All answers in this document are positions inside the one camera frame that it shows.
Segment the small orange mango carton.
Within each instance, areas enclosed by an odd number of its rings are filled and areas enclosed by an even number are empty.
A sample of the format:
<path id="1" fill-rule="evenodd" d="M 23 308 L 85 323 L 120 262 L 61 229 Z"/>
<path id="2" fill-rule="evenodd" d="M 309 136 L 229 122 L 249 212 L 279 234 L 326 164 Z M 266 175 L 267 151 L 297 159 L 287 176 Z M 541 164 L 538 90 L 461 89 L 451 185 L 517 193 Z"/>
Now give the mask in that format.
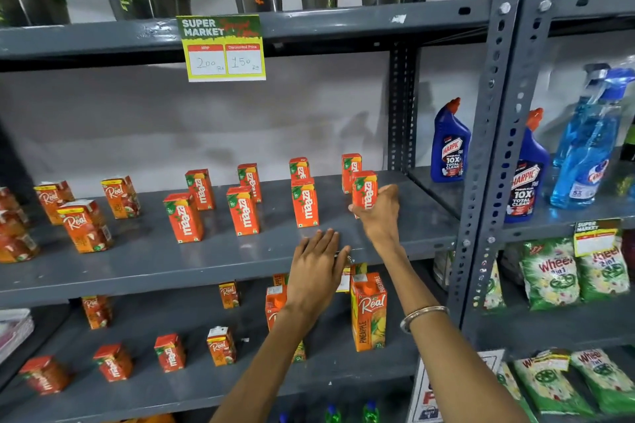
<path id="1" fill-rule="evenodd" d="M 154 351 L 164 373 L 185 369 L 186 352 L 178 333 L 169 333 L 155 339 Z"/>
<path id="2" fill-rule="evenodd" d="M 93 360 L 108 382 L 131 378 L 133 362 L 122 343 L 99 347 Z"/>
<path id="3" fill-rule="evenodd" d="M 72 377 L 54 356 L 39 356 L 29 359 L 19 370 L 24 380 L 40 395 L 62 392 Z"/>

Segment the person's left forearm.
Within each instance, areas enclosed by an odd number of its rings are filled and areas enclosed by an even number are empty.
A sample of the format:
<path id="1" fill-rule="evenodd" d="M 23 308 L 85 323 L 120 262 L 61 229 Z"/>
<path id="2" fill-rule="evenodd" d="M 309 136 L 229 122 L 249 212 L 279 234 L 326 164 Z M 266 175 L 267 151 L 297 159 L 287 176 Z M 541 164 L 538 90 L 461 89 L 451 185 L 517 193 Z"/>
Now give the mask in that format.
<path id="1" fill-rule="evenodd" d="M 319 306 L 288 301 L 264 343 L 209 423 L 265 423 L 299 343 L 319 316 Z"/>

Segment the large orange juice carton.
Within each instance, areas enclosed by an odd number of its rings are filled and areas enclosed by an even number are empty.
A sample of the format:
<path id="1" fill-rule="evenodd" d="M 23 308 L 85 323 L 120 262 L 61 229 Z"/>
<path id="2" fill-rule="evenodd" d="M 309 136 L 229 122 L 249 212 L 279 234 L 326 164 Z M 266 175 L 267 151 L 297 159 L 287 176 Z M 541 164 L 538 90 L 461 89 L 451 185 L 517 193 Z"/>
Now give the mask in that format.
<path id="1" fill-rule="evenodd" d="M 272 331 L 279 312 L 285 306 L 287 301 L 287 286 L 276 285 L 267 288 L 266 292 L 266 318 L 267 328 Z M 293 354 L 293 363 L 305 362 L 307 359 L 306 346 L 301 340 Z"/>

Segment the green and yellow price sign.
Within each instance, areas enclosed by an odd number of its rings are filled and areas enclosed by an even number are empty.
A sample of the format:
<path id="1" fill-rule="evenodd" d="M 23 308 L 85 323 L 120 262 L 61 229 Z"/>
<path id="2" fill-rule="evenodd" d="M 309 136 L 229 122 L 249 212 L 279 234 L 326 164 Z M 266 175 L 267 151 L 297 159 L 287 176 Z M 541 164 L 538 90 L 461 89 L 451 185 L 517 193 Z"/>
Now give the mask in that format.
<path id="1" fill-rule="evenodd" d="M 258 14 L 179 16 L 177 27 L 189 82 L 266 80 Z"/>

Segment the blue glass cleaner spray bottle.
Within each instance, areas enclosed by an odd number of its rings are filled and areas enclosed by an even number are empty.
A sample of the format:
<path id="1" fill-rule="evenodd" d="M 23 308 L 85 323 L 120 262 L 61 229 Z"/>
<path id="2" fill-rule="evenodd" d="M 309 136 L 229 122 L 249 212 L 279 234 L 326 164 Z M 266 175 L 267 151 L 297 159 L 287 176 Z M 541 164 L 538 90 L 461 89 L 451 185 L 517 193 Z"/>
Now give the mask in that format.
<path id="1" fill-rule="evenodd" d="M 583 91 L 575 105 L 573 115 L 560 138 L 560 143 L 552 161 L 554 168 L 560 168 L 565 161 L 571 144 L 576 138 L 586 115 L 590 108 L 597 103 L 605 88 L 605 80 L 611 66 L 608 63 L 594 63 L 586 64 L 583 68 L 586 72 Z"/>
<path id="2" fill-rule="evenodd" d="M 632 82 L 635 69 L 617 67 L 591 89 L 549 199 L 552 207 L 574 210 L 595 201 L 620 128 L 622 100 Z"/>

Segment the blue toilet cleaner bottle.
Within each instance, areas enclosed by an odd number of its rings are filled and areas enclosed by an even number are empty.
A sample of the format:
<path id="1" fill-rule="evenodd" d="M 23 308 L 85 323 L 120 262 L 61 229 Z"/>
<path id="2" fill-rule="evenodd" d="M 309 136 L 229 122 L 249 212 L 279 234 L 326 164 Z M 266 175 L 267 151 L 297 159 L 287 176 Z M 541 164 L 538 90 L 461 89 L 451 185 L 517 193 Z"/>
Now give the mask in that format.
<path id="1" fill-rule="evenodd" d="M 464 179 L 471 131 L 456 117 L 461 98 L 446 103 L 434 118 L 431 178 L 435 183 Z"/>
<path id="2" fill-rule="evenodd" d="M 519 159 L 512 179 L 504 222 L 522 222 L 532 217 L 540 195 L 545 169 L 551 164 L 551 155 L 536 141 L 534 131 L 544 115 L 544 109 L 532 109 L 521 143 Z"/>

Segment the person's right hand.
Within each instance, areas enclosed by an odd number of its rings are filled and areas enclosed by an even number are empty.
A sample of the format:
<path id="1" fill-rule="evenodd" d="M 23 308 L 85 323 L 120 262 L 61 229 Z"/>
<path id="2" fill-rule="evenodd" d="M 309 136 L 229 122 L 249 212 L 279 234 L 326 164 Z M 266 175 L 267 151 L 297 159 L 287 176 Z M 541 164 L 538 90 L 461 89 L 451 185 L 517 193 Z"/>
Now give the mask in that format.
<path id="1" fill-rule="evenodd" d="M 373 208 L 368 210 L 366 216 L 359 218 L 369 241 L 382 257 L 400 246 L 399 210 L 398 186 L 390 184 L 379 188 Z"/>

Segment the person's right forearm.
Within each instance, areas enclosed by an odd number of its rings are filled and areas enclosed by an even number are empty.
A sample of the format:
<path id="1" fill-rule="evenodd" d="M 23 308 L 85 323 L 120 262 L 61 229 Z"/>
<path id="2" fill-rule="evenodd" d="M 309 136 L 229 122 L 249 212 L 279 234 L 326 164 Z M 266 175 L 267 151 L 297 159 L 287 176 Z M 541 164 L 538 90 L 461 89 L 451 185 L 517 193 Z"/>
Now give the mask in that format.
<path id="1" fill-rule="evenodd" d="M 520 405 L 440 308 L 401 245 L 380 257 L 428 371 L 444 423 L 529 423 Z"/>

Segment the stack of pink white packets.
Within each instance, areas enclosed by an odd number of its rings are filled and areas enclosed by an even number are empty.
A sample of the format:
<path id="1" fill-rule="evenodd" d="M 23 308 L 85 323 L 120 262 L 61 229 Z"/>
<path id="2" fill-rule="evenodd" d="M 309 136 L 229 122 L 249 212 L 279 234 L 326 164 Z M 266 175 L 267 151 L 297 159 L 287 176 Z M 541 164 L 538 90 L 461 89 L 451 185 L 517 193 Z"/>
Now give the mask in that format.
<path id="1" fill-rule="evenodd" d="M 0 365 L 32 334 L 30 309 L 0 309 Z"/>

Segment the grey metal shelving rack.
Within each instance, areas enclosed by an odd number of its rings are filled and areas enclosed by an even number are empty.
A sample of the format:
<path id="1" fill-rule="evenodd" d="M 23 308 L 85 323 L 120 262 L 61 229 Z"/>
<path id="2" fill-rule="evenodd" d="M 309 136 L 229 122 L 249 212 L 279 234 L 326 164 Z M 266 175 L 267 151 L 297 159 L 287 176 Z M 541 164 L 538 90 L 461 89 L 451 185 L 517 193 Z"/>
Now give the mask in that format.
<path id="1" fill-rule="evenodd" d="M 528 222 L 507 224 L 504 212 L 511 194 L 525 123 L 534 100 L 540 66 L 550 36 L 566 42 L 607 42 L 620 37 L 635 56 L 635 0 L 493 0 L 488 22 L 487 56 L 474 118 L 469 171 L 465 179 L 461 229 L 475 210 L 476 223 L 464 248 L 470 263 L 457 255 L 454 275 L 464 283 L 461 328 L 477 350 L 505 349 L 510 360 L 550 348 L 581 350 L 635 345 L 635 290 L 630 295 L 570 307 L 532 311 L 522 288 L 504 281 L 511 308 L 485 311 L 486 272 L 509 243 L 573 236 L 576 223 L 597 221 L 608 227 L 635 229 L 635 198 L 622 193 L 619 177 L 635 176 L 635 162 L 621 162 L 610 148 L 605 181 L 596 201 L 584 209 L 551 209 L 537 191 L 536 214 Z"/>
<path id="2" fill-rule="evenodd" d="M 325 10 L 295 10 L 285 12 L 264 12 L 260 15 L 262 35 L 264 39 L 266 57 L 294 57 L 319 56 L 329 53 L 364 53 L 378 51 L 393 51 L 395 58 L 403 59 L 404 68 L 392 69 L 392 73 L 403 75 L 407 81 L 395 82 L 398 90 L 406 90 L 413 94 L 414 77 L 418 69 L 406 67 L 406 59 L 410 58 L 422 45 L 425 34 L 434 31 L 464 32 L 469 36 L 473 32 L 485 31 L 491 14 L 493 0 L 445 0 L 437 2 L 410 2 L 399 5 L 377 5 L 373 7 L 353 7 Z M 391 24 L 395 15 L 406 14 L 404 24 Z M 42 54 L 29 51 L 18 52 L 9 48 L 8 55 L 2 55 L 0 60 L 17 65 L 22 63 L 55 61 L 62 64 L 70 58 L 70 63 L 79 64 L 80 68 L 95 68 L 99 58 L 115 55 L 117 57 L 128 54 L 138 57 L 137 62 L 172 63 L 178 62 L 178 56 L 168 57 L 168 52 L 183 52 L 179 37 L 179 30 L 175 19 L 164 19 L 156 22 L 98 22 L 76 24 L 75 26 L 44 26 L 4 29 L 3 37 L 8 36 L 9 42 L 24 42 L 28 49 L 36 50 L 37 41 L 49 42 L 46 38 L 60 34 L 59 47 L 53 43 L 52 49 L 47 45 Z M 458 237 L 458 217 L 450 215 L 448 209 L 443 209 L 441 203 L 417 186 L 404 171 L 406 162 L 405 135 L 395 137 L 398 146 L 394 165 L 388 171 L 379 171 L 382 183 L 397 184 L 404 196 L 413 196 L 412 206 L 405 208 L 403 226 L 405 240 L 404 249 L 409 256 L 423 259 L 434 251 L 456 249 Z M 264 209 L 258 209 L 258 214 L 266 223 L 265 233 L 249 236 L 246 242 L 240 243 L 239 237 L 230 235 L 230 216 L 228 210 L 218 215 L 207 217 L 205 224 L 216 230 L 209 239 L 202 243 L 194 243 L 194 247 L 186 249 L 180 243 L 168 242 L 167 216 L 160 216 L 159 196 L 165 191 L 144 194 L 149 197 L 149 215 L 142 216 L 141 222 L 123 222 L 117 226 L 115 236 L 122 236 L 123 242 L 115 243 L 114 249 L 98 252 L 97 256 L 86 259 L 76 250 L 62 243 L 62 233 L 58 229 L 47 229 L 44 246 L 43 262 L 33 266 L 24 263 L 13 264 L 16 269 L 8 268 L 0 271 L 0 303 L 16 303 L 20 307 L 34 307 L 40 303 L 55 305 L 57 300 L 73 299 L 95 294 L 113 297 L 123 296 L 123 309 L 130 309 L 133 303 L 140 303 L 139 297 L 127 295 L 149 293 L 156 304 L 168 304 L 168 296 L 179 297 L 176 302 L 204 302 L 202 290 L 186 296 L 181 288 L 196 288 L 210 286 L 215 283 L 238 280 L 262 279 L 264 276 L 289 269 L 290 250 L 295 246 L 300 232 L 309 234 L 309 229 L 291 228 L 291 203 L 283 200 L 283 180 L 273 180 L 265 183 L 267 195 L 273 197 L 272 202 L 264 204 Z M 344 242 L 352 246 L 352 263 L 371 261 L 377 257 L 363 235 L 361 225 L 353 222 L 353 217 L 345 208 L 343 194 L 335 191 L 336 177 L 334 175 L 319 176 L 318 189 L 324 189 L 328 200 L 325 201 L 326 223 L 344 236 Z M 9 409 L 0 410 L 0 421 L 11 423 L 104 423 L 123 417 L 145 416 L 151 413 L 179 412 L 210 408 L 220 402 L 225 395 L 224 382 L 207 380 L 207 374 L 212 378 L 213 363 L 195 359 L 191 369 L 185 369 L 183 377 L 159 378 L 158 363 L 150 365 L 150 356 L 139 353 L 142 349 L 149 351 L 149 347 L 139 344 L 149 342 L 150 329 L 191 329 L 185 323 L 203 322 L 202 309 L 189 313 L 181 311 L 174 313 L 174 304 L 165 306 L 166 309 L 143 309 L 139 316 L 131 316 L 132 323 L 141 324 L 147 316 L 147 323 L 135 328 L 131 333 L 134 343 L 134 356 L 140 357 L 140 372 L 133 373 L 131 384 L 124 385 L 123 393 L 119 390 L 108 390 L 107 396 L 112 398 L 106 403 L 89 403 L 88 397 L 97 396 L 99 378 L 97 370 L 88 373 L 84 371 L 79 383 L 72 383 L 70 396 L 63 397 L 61 403 L 42 403 L 32 410 L 25 407 L 26 412 L 15 413 L 15 419 Z M 95 337 L 89 337 L 88 331 L 75 342 L 68 341 L 69 347 L 62 348 L 53 343 L 62 343 L 62 337 L 70 338 L 71 318 L 56 328 L 51 334 L 52 339 L 44 343 L 41 348 L 61 349 L 62 360 L 65 363 L 88 364 L 89 353 L 84 350 L 92 349 L 87 346 L 95 342 Z M 407 370 L 416 366 L 413 358 L 414 343 L 398 330 L 395 351 L 403 349 L 402 355 L 382 356 L 379 363 L 371 365 L 369 370 L 363 370 L 363 363 L 370 362 L 369 357 L 353 356 L 355 351 L 351 344 L 344 344 L 344 333 L 340 327 L 335 332 L 335 342 L 328 343 L 324 352 L 318 352 L 317 359 L 310 359 L 308 363 L 300 365 L 298 370 L 292 370 L 290 379 L 282 385 L 280 396 L 304 392 L 308 387 L 324 382 L 336 381 L 337 384 L 352 384 L 361 382 L 363 377 L 373 381 L 398 379 L 405 377 Z"/>

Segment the large pineapple juice carton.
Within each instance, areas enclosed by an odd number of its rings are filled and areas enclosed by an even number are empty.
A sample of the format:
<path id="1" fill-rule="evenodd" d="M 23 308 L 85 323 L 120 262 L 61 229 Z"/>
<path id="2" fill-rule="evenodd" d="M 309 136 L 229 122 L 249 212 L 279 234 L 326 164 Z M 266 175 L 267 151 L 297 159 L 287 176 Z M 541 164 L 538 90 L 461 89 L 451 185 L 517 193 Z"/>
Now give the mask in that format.
<path id="1" fill-rule="evenodd" d="M 356 351 L 385 347 L 387 291 L 377 272 L 351 278 L 351 321 Z"/>

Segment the person's left hand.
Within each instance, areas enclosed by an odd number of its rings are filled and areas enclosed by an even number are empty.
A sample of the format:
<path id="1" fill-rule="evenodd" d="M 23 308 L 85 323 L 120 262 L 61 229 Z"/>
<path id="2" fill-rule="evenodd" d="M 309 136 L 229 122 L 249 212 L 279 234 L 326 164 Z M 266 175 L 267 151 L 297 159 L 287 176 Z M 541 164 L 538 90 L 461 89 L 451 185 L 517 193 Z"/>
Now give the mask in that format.
<path id="1" fill-rule="evenodd" d="M 286 306 L 301 312 L 314 322 L 329 306 L 337 287 L 337 255 L 340 234 L 331 228 L 331 257 L 326 264 L 316 262 L 316 233 L 309 238 L 302 258 L 293 267 L 288 279 Z"/>

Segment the white printed sign board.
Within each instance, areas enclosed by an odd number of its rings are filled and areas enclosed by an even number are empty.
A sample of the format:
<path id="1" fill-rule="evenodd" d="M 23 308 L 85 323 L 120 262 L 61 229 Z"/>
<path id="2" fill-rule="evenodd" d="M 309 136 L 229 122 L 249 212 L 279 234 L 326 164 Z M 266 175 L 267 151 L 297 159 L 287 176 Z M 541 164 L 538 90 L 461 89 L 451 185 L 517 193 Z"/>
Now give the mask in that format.
<path id="1" fill-rule="evenodd" d="M 492 370 L 494 374 L 497 374 L 505 353 L 506 350 L 500 348 L 480 351 L 478 354 L 489 369 Z M 429 374 L 422 360 L 417 364 L 415 383 L 406 423 L 443 423 L 443 417 L 431 386 Z"/>

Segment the rows of small orange cartons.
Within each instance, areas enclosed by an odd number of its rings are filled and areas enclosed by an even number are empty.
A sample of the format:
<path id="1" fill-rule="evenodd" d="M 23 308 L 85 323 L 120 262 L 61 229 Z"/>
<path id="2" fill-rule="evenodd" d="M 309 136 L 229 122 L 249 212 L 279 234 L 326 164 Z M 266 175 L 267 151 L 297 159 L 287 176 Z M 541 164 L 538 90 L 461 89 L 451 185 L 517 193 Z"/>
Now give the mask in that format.
<path id="1" fill-rule="evenodd" d="M 306 158 L 290 161 L 291 196 L 298 228 L 319 226 L 319 204 L 315 183 Z M 258 235 L 260 220 L 257 205 L 262 202 L 262 190 L 256 163 L 237 167 L 239 185 L 226 192 L 226 201 L 237 236 Z M 217 208 L 208 169 L 195 169 L 185 174 L 187 191 L 167 195 L 163 200 L 178 243 L 200 242 L 204 238 L 201 212 Z"/>

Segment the small red fruit juice carton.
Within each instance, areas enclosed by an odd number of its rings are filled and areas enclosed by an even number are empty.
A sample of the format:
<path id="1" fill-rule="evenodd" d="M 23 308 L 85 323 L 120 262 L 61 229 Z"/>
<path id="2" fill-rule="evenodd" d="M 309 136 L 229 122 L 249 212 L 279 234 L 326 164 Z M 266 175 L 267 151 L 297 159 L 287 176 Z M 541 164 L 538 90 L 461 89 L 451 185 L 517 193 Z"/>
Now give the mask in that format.
<path id="1" fill-rule="evenodd" d="M 236 281 L 218 284 L 218 291 L 224 309 L 234 309 L 240 306 L 240 294 Z"/>
<path id="2" fill-rule="evenodd" d="M 227 326 L 216 326 L 209 330 L 206 343 L 215 366 L 233 365 L 237 354 L 231 330 Z"/>
<path id="3" fill-rule="evenodd" d="M 81 301 L 91 330 L 99 330 L 110 326 L 112 323 L 112 307 L 107 296 L 82 297 Z"/>

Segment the group of red fruit juice cartons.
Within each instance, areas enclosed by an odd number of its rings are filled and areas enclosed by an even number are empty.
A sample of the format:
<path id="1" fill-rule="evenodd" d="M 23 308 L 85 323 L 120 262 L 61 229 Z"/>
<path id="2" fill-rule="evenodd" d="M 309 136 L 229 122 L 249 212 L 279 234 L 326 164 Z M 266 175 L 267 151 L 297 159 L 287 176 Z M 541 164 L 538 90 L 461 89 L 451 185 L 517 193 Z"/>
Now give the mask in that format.
<path id="1" fill-rule="evenodd" d="M 136 218 L 141 206 L 130 176 L 111 177 L 100 182 L 115 219 Z M 53 226 L 66 231 L 79 253 L 108 250 L 113 237 L 103 211 L 92 199 L 76 199 L 65 180 L 43 182 L 34 187 L 37 200 Z M 0 263 L 33 259 L 39 245 L 28 233 L 30 219 L 7 187 L 0 186 Z"/>

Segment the green detergent powder packet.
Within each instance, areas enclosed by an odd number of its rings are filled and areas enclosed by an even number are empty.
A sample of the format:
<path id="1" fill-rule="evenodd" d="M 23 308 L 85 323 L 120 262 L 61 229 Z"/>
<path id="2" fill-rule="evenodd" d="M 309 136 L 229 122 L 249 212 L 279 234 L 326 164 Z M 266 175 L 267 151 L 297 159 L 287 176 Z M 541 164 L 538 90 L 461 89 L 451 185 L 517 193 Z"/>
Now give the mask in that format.
<path id="1" fill-rule="evenodd" d="M 570 363 L 579 371 L 603 413 L 635 413 L 635 382 L 603 349 L 575 351 Z"/>
<path id="2" fill-rule="evenodd" d="M 516 403 L 518 403 L 520 407 L 524 410 L 524 412 L 526 413 L 528 417 L 529 423 L 538 423 L 538 420 L 536 419 L 535 415 L 531 411 L 529 404 L 527 403 L 524 396 L 521 394 L 520 387 L 518 386 L 518 383 L 514 379 L 511 373 L 511 370 L 509 368 L 509 365 L 507 363 L 502 362 L 500 364 L 496 377 L 499 383 L 501 383 L 501 385 L 503 385 L 510 392 L 510 394 L 512 395 Z"/>
<path id="3" fill-rule="evenodd" d="M 631 282 L 621 242 L 618 238 L 610 250 L 576 258 L 580 297 L 584 302 L 611 299 L 630 292 Z"/>
<path id="4" fill-rule="evenodd" d="M 571 238 L 521 243 L 520 268 L 531 311 L 580 303 L 580 283 Z"/>
<path id="5" fill-rule="evenodd" d="M 483 307 L 487 311 L 499 310 L 506 307 L 496 261 L 491 268 Z"/>
<path id="6" fill-rule="evenodd" d="M 549 349 L 533 357 L 513 361 L 516 375 L 540 414 L 595 415 L 565 375 L 569 370 L 570 355 L 567 350 Z"/>

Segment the small yellow price tag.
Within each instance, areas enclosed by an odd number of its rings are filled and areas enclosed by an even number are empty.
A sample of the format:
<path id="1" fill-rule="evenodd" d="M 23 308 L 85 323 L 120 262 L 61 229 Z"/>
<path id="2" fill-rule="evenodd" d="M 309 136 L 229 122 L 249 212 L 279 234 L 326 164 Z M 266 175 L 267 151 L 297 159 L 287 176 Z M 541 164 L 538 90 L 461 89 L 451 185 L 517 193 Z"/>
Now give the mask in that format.
<path id="1" fill-rule="evenodd" d="M 577 222 L 574 226 L 573 248 L 576 257 L 611 250 L 617 233 L 621 230 L 619 218 Z"/>

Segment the orange mango drink carton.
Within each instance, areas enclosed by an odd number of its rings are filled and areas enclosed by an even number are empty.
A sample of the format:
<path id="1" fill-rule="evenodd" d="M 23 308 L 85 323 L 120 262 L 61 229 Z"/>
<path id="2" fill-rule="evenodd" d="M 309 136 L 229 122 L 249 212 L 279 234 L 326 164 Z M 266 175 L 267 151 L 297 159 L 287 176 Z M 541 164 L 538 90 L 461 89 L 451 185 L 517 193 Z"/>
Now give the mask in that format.
<path id="1" fill-rule="evenodd" d="M 376 203 L 378 178 L 375 171 L 352 173 L 352 203 L 355 207 L 369 210 Z"/>

